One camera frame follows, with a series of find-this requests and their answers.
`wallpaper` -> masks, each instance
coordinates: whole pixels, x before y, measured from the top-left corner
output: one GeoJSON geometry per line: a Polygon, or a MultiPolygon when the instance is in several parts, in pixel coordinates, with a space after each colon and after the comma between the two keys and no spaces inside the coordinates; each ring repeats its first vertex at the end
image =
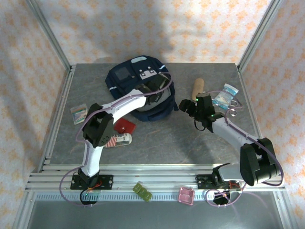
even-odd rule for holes
{"type": "Polygon", "coordinates": [[[305,228],[305,2],[286,0],[243,73],[260,129],[305,228]]]}
{"type": "Polygon", "coordinates": [[[271,0],[39,0],[71,64],[239,63],[271,0]]]}
{"type": "Polygon", "coordinates": [[[65,69],[24,0],[0,1],[0,228],[41,157],[65,69]]]}

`red card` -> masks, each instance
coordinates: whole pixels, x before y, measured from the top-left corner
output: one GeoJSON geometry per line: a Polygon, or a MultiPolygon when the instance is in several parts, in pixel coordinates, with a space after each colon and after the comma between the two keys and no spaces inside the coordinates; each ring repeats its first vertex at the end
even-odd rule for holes
{"type": "Polygon", "coordinates": [[[120,118],[115,126],[114,129],[119,132],[119,134],[123,134],[123,133],[129,133],[132,134],[133,131],[135,130],[136,125],[127,121],[126,119],[120,118]]]}

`navy blue backpack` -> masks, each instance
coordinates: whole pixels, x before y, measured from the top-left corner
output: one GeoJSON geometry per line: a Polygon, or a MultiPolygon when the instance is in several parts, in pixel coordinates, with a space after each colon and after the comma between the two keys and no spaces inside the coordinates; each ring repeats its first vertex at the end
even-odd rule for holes
{"type": "MultiPolygon", "coordinates": [[[[108,72],[105,82],[113,97],[119,99],[141,84],[149,85],[156,77],[160,77],[158,74],[160,72],[168,72],[168,70],[158,59],[139,56],[113,67],[108,72]]],[[[163,119],[173,109],[178,111],[174,96],[175,88],[172,82],[158,101],[146,104],[143,108],[132,111],[131,114],[143,122],[163,119]]]]}

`scissors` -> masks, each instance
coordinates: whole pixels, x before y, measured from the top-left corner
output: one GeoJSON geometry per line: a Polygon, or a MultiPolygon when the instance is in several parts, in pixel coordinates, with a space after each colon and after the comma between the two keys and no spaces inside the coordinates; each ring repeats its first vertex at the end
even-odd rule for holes
{"type": "Polygon", "coordinates": [[[232,115],[232,117],[237,116],[237,111],[235,109],[233,109],[232,107],[236,107],[238,105],[237,101],[235,100],[231,100],[229,106],[229,114],[232,115]]]}

